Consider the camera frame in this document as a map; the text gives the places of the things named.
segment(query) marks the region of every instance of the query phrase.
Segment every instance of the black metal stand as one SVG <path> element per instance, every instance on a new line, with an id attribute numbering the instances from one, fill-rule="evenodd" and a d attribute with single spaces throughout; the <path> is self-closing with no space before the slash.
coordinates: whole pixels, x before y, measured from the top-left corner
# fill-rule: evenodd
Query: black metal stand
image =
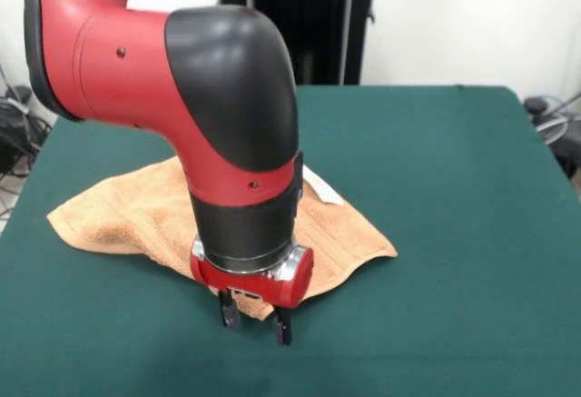
<path id="1" fill-rule="evenodd" d="M 371 0 L 222 0 L 268 16 L 290 51 L 297 84 L 359 84 Z"/>

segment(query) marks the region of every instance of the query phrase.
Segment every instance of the white wall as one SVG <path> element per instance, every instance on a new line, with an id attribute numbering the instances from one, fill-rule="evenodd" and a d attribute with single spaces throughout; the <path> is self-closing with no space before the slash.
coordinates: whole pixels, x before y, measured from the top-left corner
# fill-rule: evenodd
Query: white wall
<path id="1" fill-rule="evenodd" d="M 217 0 L 130 0 L 171 11 Z M 27 72 L 22 0 L 0 0 L 0 60 Z M 581 0 L 374 0 L 365 84 L 503 84 L 521 96 L 581 90 Z"/>

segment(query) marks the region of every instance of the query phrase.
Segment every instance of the black cable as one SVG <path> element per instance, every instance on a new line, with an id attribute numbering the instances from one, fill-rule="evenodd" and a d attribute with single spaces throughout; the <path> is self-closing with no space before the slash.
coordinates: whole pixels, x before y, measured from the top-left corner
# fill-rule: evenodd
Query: black cable
<path id="1" fill-rule="evenodd" d="M 22 102 L 22 99 L 20 98 L 20 94 L 18 93 L 18 91 L 15 90 L 8 82 L 8 79 L 6 78 L 6 74 L 4 73 L 4 68 L 2 67 L 2 64 L 0 64 L 0 77 L 2 77 L 2 80 L 4 81 L 6 87 L 8 88 L 8 93 L 11 94 L 13 96 L 13 98 L 16 99 L 18 102 Z"/>
<path id="2" fill-rule="evenodd" d="M 10 173 L 8 174 L 9 176 L 15 177 L 17 179 L 25 179 L 26 177 L 28 177 L 30 173 L 26 172 L 26 173 L 17 173 L 14 170 L 10 170 Z"/>
<path id="3" fill-rule="evenodd" d="M 0 167 L 3 173 L 26 177 L 28 174 L 14 172 L 16 162 L 25 157 L 30 170 L 51 129 L 45 120 L 29 114 L 25 105 L 0 97 L 0 151 L 4 164 Z"/>
<path id="4" fill-rule="evenodd" d="M 4 207 L 4 209 L 8 209 L 8 205 L 6 204 L 6 200 L 4 200 L 4 197 L 2 197 L 2 195 L 0 195 L 0 203 L 2 204 L 2 206 Z"/>
<path id="5" fill-rule="evenodd" d="M 12 211 L 14 210 L 14 208 L 7 208 L 4 211 L 2 211 L 0 213 L 0 222 L 6 222 L 8 219 L 5 218 L 7 215 L 9 215 Z"/>
<path id="6" fill-rule="evenodd" d="M 3 191 L 4 193 L 11 195 L 20 195 L 20 193 L 18 193 L 17 191 L 9 190 L 8 188 L 4 188 L 3 186 L 0 186 L 0 191 Z"/>
<path id="7" fill-rule="evenodd" d="M 569 100 L 563 102 L 562 104 L 560 104 L 557 108 L 553 109 L 552 111 L 549 111 L 548 114 L 558 113 L 559 111 L 567 108 L 568 106 L 570 106 L 571 104 L 575 103 L 579 99 L 581 99 L 581 92 L 575 94 Z"/>

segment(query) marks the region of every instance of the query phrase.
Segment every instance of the white paper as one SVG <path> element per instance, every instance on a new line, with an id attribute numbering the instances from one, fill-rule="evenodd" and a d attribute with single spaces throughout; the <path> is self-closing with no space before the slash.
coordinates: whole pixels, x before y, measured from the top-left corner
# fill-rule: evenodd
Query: white paper
<path id="1" fill-rule="evenodd" d="M 343 206 L 345 201 L 333 190 L 329 184 L 323 181 L 318 175 L 316 175 L 309 167 L 303 165 L 302 167 L 302 177 L 314 190 L 320 200 L 324 203 L 338 204 Z"/>

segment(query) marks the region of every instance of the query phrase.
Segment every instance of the cable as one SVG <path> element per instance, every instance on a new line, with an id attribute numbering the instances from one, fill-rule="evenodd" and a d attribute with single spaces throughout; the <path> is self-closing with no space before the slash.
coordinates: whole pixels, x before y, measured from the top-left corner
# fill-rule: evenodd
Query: cable
<path id="1" fill-rule="evenodd" d="M 542 123 L 539 126 L 537 126 L 537 132 L 543 132 L 547 129 L 550 129 L 551 127 L 555 127 L 558 126 L 560 124 L 565 124 L 567 122 L 570 121 L 570 118 L 565 117 L 564 115 L 558 114 L 559 117 L 554 119 L 554 120 L 550 120 L 548 122 Z"/>
<path id="2" fill-rule="evenodd" d="M 14 210 L 14 208 L 6 208 L 5 210 L 3 210 L 0 213 L 0 222 L 7 222 L 8 218 L 6 216 L 10 215 L 13 210 Z"/>
<path id="3" fill-rule="evenodd" d="M 2 195 L 0 195 L 0 203 L 2 204 L 2 206 L 4 207 L 4 209 L 8 209 L 8 205 L 6 204 L 6 200 L 4 200 L 4 197 L 2 197 Z"/>
<path id="4" fill-rule="evenodd" d="M 20 193 L 18 193 L 17 191 L 9 190 L 8 188 L 4 188 L 3 186 L 0 186 L 0 191 L 11 195 L 20 195 Z"/>
<path id="5" fill-rule="evenodd" d="M 4 81 L 6 87 L 8 88 L 8 91 L 10 92 L 10 94 L 12 94 L 14 96 L 14 98 L 22 103 L 22 98 L 20 97 L 20 94 L 18 93 L 18 91 L 15 90 L 15 88 L 13 86 L 10 85 L 10 83 L 8 82 L 8 79 L 6 78 L 6 74 L 4 73 L 4 68 L 2 67 L 2 64 L 0 64 L 0 77 L 2 77 L 2 80 Z"/>
<path id="6" fill-rule="evenodd" d="M 4 157 L 12 158 L 12 166 L 21 156 L 32 165 L 51 129 L 45 120 L 30 114 L 26 105 L 0 97 L 0 143 Z"/>
<path id="7" fill-rule="evenodd" d="M 552 100 L 554 102 L 557 102 L 558 104 L 563 104 L 563 99 L 557 97 L 556 95 L 552 95 L 552 94 L 538 94 L 535 97 L 540 97 L 541 99 L 547 99 L 547 100 Z"/>
<path id="8" fill-rule="evenodd" d="M 563 126 L 562 126 L 560 132 L 558 132 L 557 134 L 555 134 L 547 139 L 544 139 L 545 144 L 551 145 L 553 143 L 556 143 L 557 141 L 559 141 L 561 138 L 563 138 L 566 135 L 568 130 L 569 130 L 569 123 L 567 123 L 567 122 L 563 123 Z"/>
<path id="9" fill-rule="evenodd" d="M 560 104 L 556 108 L 552 109 L 551 111 L 546 111 L 543 115 L 551 115 L 554 113 L 558 113 L 559 111 L 562 111 L 563 109 L 567 108 L 571 104 L 574 104 L 579 99 L 581 99 L 581 93 L 575 94 L 573 97 L 571 97 L 566 102 L 563 102 L 562 104 Z"/>

